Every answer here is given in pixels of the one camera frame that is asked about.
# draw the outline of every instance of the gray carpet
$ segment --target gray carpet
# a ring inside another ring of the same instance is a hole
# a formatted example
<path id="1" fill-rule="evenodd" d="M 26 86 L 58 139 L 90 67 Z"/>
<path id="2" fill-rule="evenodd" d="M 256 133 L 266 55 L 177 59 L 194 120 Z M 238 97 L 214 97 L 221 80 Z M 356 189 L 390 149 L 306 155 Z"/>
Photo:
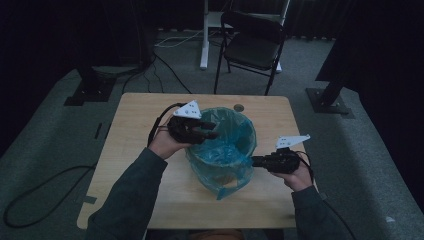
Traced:
<path id="1" fill-rule="evenodd" d="M 160 37 L 175 34 L 171 32 Z M 317 185 L 328 195 L 331 205 L 358 239 L 423 239 L 423 214 L 362 108 L 358 95 L 347 89 L 341 92 L 354 119 L 315 113 L 312 109 L 305 89 L 327 85 L 314 80 L 332 45 L 332 41 L 325 40 L 287 40 L 281 57 L 283 71 L 277 75 L 269 95 L 289 98 L 300 133 L 312 136 L 304 145 L 312 158 Z M 199 41 L 155 49 L 192 93 L 211 94 L 219 48 L 211 44 L 205 71 L 199 69 L 200 50 Z M 98 160 L 107 126 L 113 120 L 127 79 L 128 76 L 118 79 L 108 102 L 86 102 L 80 107 L 63 106 L 79 84 L 77 72 L 72 71 L 57 82 L 0 161 L 2 215 L 6 205 L 20 193 L 66 168 L 91 165 Z M 187 93 L 159 59 L 145 75 L 132 78 L 125 92 L 160 93 L 161 85 L 165 93 Z M 263 95 L 265 88 L 266 78 L 260 75 L 236 69 L 229 74 L 223 68 L 218 93 Z M 100 123 L 103 127 L 96 136 Z M 10 220 L 24 224 L 43 216 L 84 171 L 61 175 L 29 195 L 10 211 Z M 0 236 L 4 239 L 83 239 L 84 230 L 78 229 L 76 220 L 91 177 L 92 172 L 44 221 L 23 229 L 6 227 L 2 222 Z M 285 238 L 297 239 L 295 230 L 287 229 Z"/>

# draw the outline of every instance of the hand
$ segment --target hand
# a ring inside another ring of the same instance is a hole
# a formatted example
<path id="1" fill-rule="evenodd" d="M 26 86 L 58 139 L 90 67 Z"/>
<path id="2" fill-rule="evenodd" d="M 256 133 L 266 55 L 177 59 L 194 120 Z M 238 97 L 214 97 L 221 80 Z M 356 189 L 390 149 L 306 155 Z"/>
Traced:
<path id="1" fill-rule="evenodd" d="M 169 135 L 167 124 L 171 117 L 166 120 L 164 125 L 158 127 L 155 138 L 148 147 L 162 159 L 168 159 L 178 150 L 191 146 L 189 143 L 179 143 Z"/>
<path id="2" fill-rule="evenodd" d="M 271 173 L 271 174 L 276 177 L 283 178 L 284 184 L 295 192 L 301 191 L 305 188 L 312 186 L 312 180 L 311 180 L 311 175 L 309 173 L 309 169 L 303 162 L 300 162 L 299 168 L 296 171 L 294 171 L 292 174 L 284 174 L 284 173 Z"/>

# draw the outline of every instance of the black cable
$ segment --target black cable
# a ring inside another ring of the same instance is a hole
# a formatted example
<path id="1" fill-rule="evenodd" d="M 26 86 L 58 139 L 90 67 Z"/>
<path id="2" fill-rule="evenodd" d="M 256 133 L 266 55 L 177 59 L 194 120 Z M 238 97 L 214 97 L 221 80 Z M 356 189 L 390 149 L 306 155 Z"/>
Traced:
<path id="1" fill-rule="evenodd" d="M 175 71 L 171 68 L 171 66 L 168 65 L 167 62 L 165 62 L 161 57 L 159 57 L 155 52 L 153 52 L 153 54 L 159 59 L 161 60 L 170 70 L 171 72 L 174 74 L 174 76 L 177 78 L 177 80 L 180 82 L 180 84 L 187 90 L 188 93 L 192 94 L 190 92 L 190 90 L 188 90 L 188 88 L 184 85 L 184 83 L 181 81 L 181 79 L 177 76 L 177 74 L 175 73 Z"/>
<path id="2" fill-rule="evenodd" d="M 79 182 L 81 182 L 81 180 L 92 170 L 95 169 L 95 166 L 97 165 L 97 162 L 91 166 L 75 166 L 75 167 L 71 167 L 68 169 L 65 169 L 63 171 L 61 171 L 60 173 L 55 174 L 54 176 L 48 178 L 47 180 L 45 180 L 44 182 L 42 182 L 41 184 L 39 184 L 38 186 L 22 193 L 21 195 L 17 196 L 15 199 L 13 199 L 6 207 L 4 213 L 3 213 L 3 222 L 6 224 L 6 226 L 11 227 L 11 228 L 26 228 L 32 225 L 35 225 L 37 223 L 40 223 L 41 221 L 43 221 L 44 219 L 46 219 L 48 216 L 50 216 L 50 214 L 52 214 L 62 203 L 63 201 L 69 196 L 69 194 L 71 194 L 71 192 L 75 189 L 75 187 L 78 185 Z M 50 209 L 44 216 L 42 216 L 41 218 L 30 222 L 30 223 L 26 223 L 26 224 L 15 224 L 10 222 L 9 220 L 9 211 L 16 205 L 16 203 L 18 203 L 19 201 L 21 201 L 22 199 L 26 198 L 27 196 L 29 196 L 31 193 L 35 192 L 36 190 L 40 189 L 42 186 L 46 185 L 47 183 L 49 183 L 50 181 L 52 181 L 53 179 L 55 179 L 56 177 L 72 171 L 72 170 L 76 170 L 76 169 L 81 169 L 81 168 L 88 168 L 82 175 L 81 177 L 74 183 L 74 185 L 71 187 L 71 189 L 62 197 L 61 200 L 59 200 L 59 202 L 52 208 Z"/>
<path id="3" fill-rule="evenodd" d="M 296 151 L 296 153 L 302 153 L 302 154 L 305 154 L 306 157 L 308 157 L 309 164 L 306 163 L 306 161 L 304 159 L 302 159 L 302 158 L 301 158 L 301 161 L 308 167 L 309 173 L 311 174 L 311 178 L 313 178 L 313 171 L 312 171 L 312 168 L 310 166 L 311 165 L 311 158 L 309 157 L 309 155 L 307 153 L 305 153 L 305 152 L 302 152 L 302 151 Z M 325 203 L 325 205 L 328 206 L 328 208 L 330 208 L 331 211 L 334 212 L 334 214 L 336 214 L 336 216 L 340 219 L 340 221 L 343 223 L 343 225 L 349 231 L 349 233 L 352 236 L 352 238 L 356 240 L 356 237 L 353 234 L 353 231 L 350 229 L 349 225 L 347 225 L 346 221 L 342 218 L 342 216 L 336 211 L 336 209 L 334 209 L 326 200 L 323 200 L 323 202 Z"/>
<path id="4" fill-rule="evenodd" d="M 139 72 L 136 72 L 136 73 L 134 73 L 134 74 L 132 74 L 132 75 L 130 75 L 128 78 L 127 78 L 127 80 L 125 81 L 125 83 L 124 83 L 124 86 L 122 86 L 122 90 L 121 90 L 121 95 L 124 95 L 124 93 L 125 93 L 125 87 L 127 86 L 127 84 L 128 84 L 128 82 L 133 78 L 133 77 L 135 77 L 136 75 L 138 75 L 138 74 L 140 74 Z"/>
<path id="5" fill-rule="evenodd" d="M 155 63 L 154 63 L 154 62 L 153 62 L 153 75 L 155 75 L 155 76 L 158 78 L 158 80 L 159 80 L 159 84 L 160 84 L 160 88 L 161 88 L 161 90 L 162 90 L 162 93 L 165 93 L 165 92 L 163 91 L 163 84 L 162 84 L 162 81 L 161 81 L 160 77 L 156 74 L 156 65 L 155 65 Z"/>
<path id="6" fill-rule="evenodd" d="M 152 93 L 150 91 L 150 79 L 146 77 L 146 72 L 143 73 L 143 77 L 147 80 L 147 92 Z"/>
<path id="7" fill-rule="evenodd" d="M 174 108 L 174 107 L 182 107 L 182 106 L 184 106 L 185 104 L 186 104 L 186 103 L 174 103 L 174 104 L 172 104 L 171 106 L 167 107 L 167 108 L 166 108 L 166 109 L 162 112 L 162 114 L 161 114 L 158 118 L 156 118 L 156 121 L 155 121 L 155 123 L 153 124 L 152 130 L 150 130 L 149 138 L 147 139 L 147 147 L 150 145 L 150 143 L 152 143 L 153 138 L 155 137 L 155 134 L 156 134 L 156 130 L 157 130 L 157 128 L 158 128 L 158 126 L 159 126 L 159 123 L 160 123 L 160 121 L 162 120 L 163 116 L 165 116 L 165 114 L 166 114 L 169 110 L 171 110 L 172 108 Z"/>
<path id="8" fill-rule="evenodd" d="M 336 216 L 340 219 L 340 221 L 343 223 L 343 225 L 349 231 L 349 233 L 352 236 L 352 238 L 354 240 L 356 240 L 355 234 L 353 234 L 353 231 L 350 229 L 349 225 L 347 225 L 346 221 L 342 218 L 342 216 L 340 216 L 340 214 L 326 200 L 323 200 L 323 202 L 325 203 L 325 205 L 327 205 L 328 208 L 331 209 L 331 211 L 334 212 L 334 214 L 336 214 Z"/>

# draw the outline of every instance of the person's right hand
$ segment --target person's right hand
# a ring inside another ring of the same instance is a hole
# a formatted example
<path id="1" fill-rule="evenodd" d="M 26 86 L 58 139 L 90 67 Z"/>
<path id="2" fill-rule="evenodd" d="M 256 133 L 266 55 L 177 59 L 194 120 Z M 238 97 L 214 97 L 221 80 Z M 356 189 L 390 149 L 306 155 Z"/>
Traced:
<path id="1" fill-rule="evenodd" d="M 309 174 L 308 167 L 303 162 L 300 162 L 299 168 L 292 174 L 273 172 L 271 172 L 271 174 L 283 178 L 284 184 L 295 192 L 312 186 L 311 175 Z"/>

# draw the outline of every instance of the cable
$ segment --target cable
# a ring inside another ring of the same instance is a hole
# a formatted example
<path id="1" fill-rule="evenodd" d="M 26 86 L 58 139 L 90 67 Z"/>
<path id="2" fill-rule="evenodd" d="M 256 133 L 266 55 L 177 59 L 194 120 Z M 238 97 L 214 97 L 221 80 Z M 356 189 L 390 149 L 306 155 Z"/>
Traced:
<path id="1" fill-rule="evenodd" d="M 196 34 L 194 34 L 193 36 L 191 36 L 191 37 L 169 37 L 169 38 L 166 38 L 165 40 L 163 40 L 163 41 L 161 41 L 161 42 L 159 42 L 159 43 L 157 43 L 157 44 L 155 44 L 155 47 L 164 47 L 164 48 L 171 48 L 171 47 L 176 47 L 176 46 L 179 46 L 179 45 L 181 45 L 181 44 L 183 44 L 184 42 L 187 42 L 188 40 L 190 40 L 190 39 L 192 39 L 192 38 L 195 38 L 197 35 L 199 35 L 201 32 L 203 32 L 203 30 L 202 31 L 199 31 L 199 32 L 197 32 Z M 179 43 L 177 43 L 177 44 L 175 44 L 175 45 L 171 45 L 171 46 L 163 46 L 163 45 L 160 45 L 161 43 L 164 43 L 164 42 L 166 42 L 166 41 L 168 41 L 168 40 L 171 40 L 171 39 L 184 39 L 183 41 L 181 41 L 181 42 L 179 42 Z"/>
<path id="2" fill-rule="evenodd" d="M 143 77 L 147 80 L 147 92 L 152 93 L 150 91 L 150 80 L 146 77 L 146 72 L 143 73 Z"/>
<path id="3" fill-rule="evenodd" d="M 155 75 L 157 78 L 158 78 L 158 80 L 159 80 L 159 84 L 160 84 L 160 88 L 161 88 L 161 90 L 162 90 L 162 93 L 165 93 L 164 91 L 163 91 L 163 84 L 162 84 L 162 80 L 160 80 L 160 77 L 156 74 L 156 65 L 155 65 L 155 63 L 153 62 L 153 75 Z"/>
<path id="4" fill-rule="evenodd" d="M 155 137 L 155 134 L 156 134 L 156 130 L 157 130 L 157 128 L 158 128 L 158 126 L 159 126 L 159 123 L 160 123 L 160 121 L 162 120 L 163 116 L 165 116 L 165 114 L 166 114 L 169 110 L 171 110 L 172 108 L 174 108 L 174 107 L 182 107 L 182 106 L 184 106 L 184 105 L 185 105 L 185 103 L 174 103 L 174 104 L 172 104 L 171 106 L 167 107 L 167 108 L 166 108 L 166 109 L 162 112 L 162 114 L 161 114 L 158 118 L 156 118 L 156 121 L 155 121 L 155 123 L 153 124 L 152 130 L 150 130 L 149 138 L 147 139 L 147 147 L 149 147 L 149 146 L 150 146 L 150 143 L 152 143 L 153 138 Z"/>
<path id="5" fill-rule="evenodd" d="M 6 209 L 4 211 L 3 214 L 3 222 L 6 224 L 6 226 L 11 227 L 11 228 L 26 228 L 32 225 L 35 225 L 37 223 L 40 223 L 41 221 L 43 221 L 44 219 L 46 219 L 48 216 L 50 216 L 50 214 L 52 214 L 62 203 L 63 201 L 69 196 L 69 194 L 71 194 L 72 190 L 75 189 L 75 187 L 78 185 L 78 183 L 92 170 L 95 169 L 95 166 L 97 165 L 97 162 L 94 163 L 91 166 L 75 166 L 75 167 L 71 167 L 68 169 L 65 169 L 63 171 L 61 171 L 60 173 L 55 174 L 54 176 L 48 178 L 47 180 L 45 180 L 44 182 L 42 182 L 41 184 L 39 184 L 38 186 L 22 193 L 21 195 L 17 196 L 15 199 L 13 199 L 7 206 Z M 81 168 L 88 168 L 82 175 L 81 177 L 74 183 L 74 185 L 71 187 L 71 189 L 59 200 L 59 202 L 52 208 L 50 209 L 44 216 L 42 216 L 41 218 L 30 222 L 30 223 L 26 223 L 26 224 L 15 224 L 10 222 L 9 220 L 9 211 L 16 205 L 17 202 L 21 201 L 22 199 L 26 198 L 27 196 L 29 196 L 31 193 L 35 192 L 36 190 L 40 189 L 42 186 L 46 185 L 47 183 L 49 183 L 50 181 L 52 181 L 53 179 L 55 179 L 56 177 L 72 171 L 72 170 L 76 170 L 76 169 L 81 169 Z"/>
<path id="6" fill-rule="evenodd" d="M 340 216 L 340 214 L 326 200 L 323 200 L 323 202 L 325 203 L 325 205 L 327 205 L 328 208 L 331 209 L 331 211 L 334 212 L 334 214 L 336 214 L 336 216 L 340 219 L 340 221 L 343 223 L 343 225 L 349 231 L 349 233 L 352 236 L 352 238 L 354 240 L 356 240 L 355 234 L 353 234 L 353 231 L 350 229 L 349 225 L 347 225 L 346 221 L 342 218 L 342 216 Z"/>
<path id="7" fill-rule="evenodd" d="M 305 152 L 302 152 L 302 151 L 296 151 L 296 153 L 301 153 L 301 154 L 304 154 L 304 155 L 306 155 L 306 157 L 308 158 L 308 160 L 309 160 L 309 164 L 308 163 L 306 163 L 306 161 L 303 159 L 303 158 L 301 158 L 301 161 L 308 167 L 308 169 L 309 169 L 309 173 L 311 174 L 311 178 L 313 179 L 313 171 L 312 171 L 312 168 L 311 168 L 311 163 L 312 163 L 312 161 L 311 161 L 311 158 L 309 157 L 309 155 L 307 154 L 307 153 L 305 153 Z M 334 212 L 334 214 L 336 214 L 336 216 L 340 219 L 340 221 L 343 223 L 343 225 L 346 227 L 346 229 L 349 231 L 349 233 L 350 233 L 350 235 L 352 236 L 352 238 L 353 239 L 355 239 L 356 240 L 356 237 L 355 237 L 355 235 L 353 234 L 353 231 L 350 229 L 350 227 L 349 227 L 349 225 L 347 225 L 347 223 L 346 223 L 346 221 L 342 218 L 342 216 L 336 211 L 336 209 L 334 209 L 331 205 L 330 205 L 330 203 L 328 203 L 326 200 L 323 200 L 323 202 L 325 203 L 325 205 L 327 205 L 328 206 L 328 208 L 330 208 L 330 210 L 331 211 L 333 211 Z"/>
<path id="8" fill-rule="evenodd" d="M 161 57 L 159 57 L 155 52 L 153 52 L 153 54 L 159 59 L 161 60 L 174 74 L 174 76 L 177 78 L 177 80 L 180 82 L 180 84 L 185 88 L 185 90 L 187 90 L 188 93 L 192 94 L 190 90 L 188 90 L 188 88 L 184 85 L 184 83 L 181 81 L 181 79 L 177 76 L 177 74 L 174 72 L 174 70 L 171 68 L 171 66 L 168 65 L 168 63 L 166 63 Z"/>
<path id="9" fill-rule="evenodd" d="M 127 78 L 127 80 L 124 82 L 124 86 L 122 86 L 121 95 L 124 95 L 124 93 L 125 93 L 125 87 L 127 86 L 128 82 L 129 82 L 129 81 L 130 81 L 133 77 L 135 77 L 135 76 L 136 76 L 136 75 L 138 75 L 138 74 L 141 74 L 141 73 L 139 73 L 139 72 L 134 73 L 134 74 L 130 75 L 130 76 Z"/>

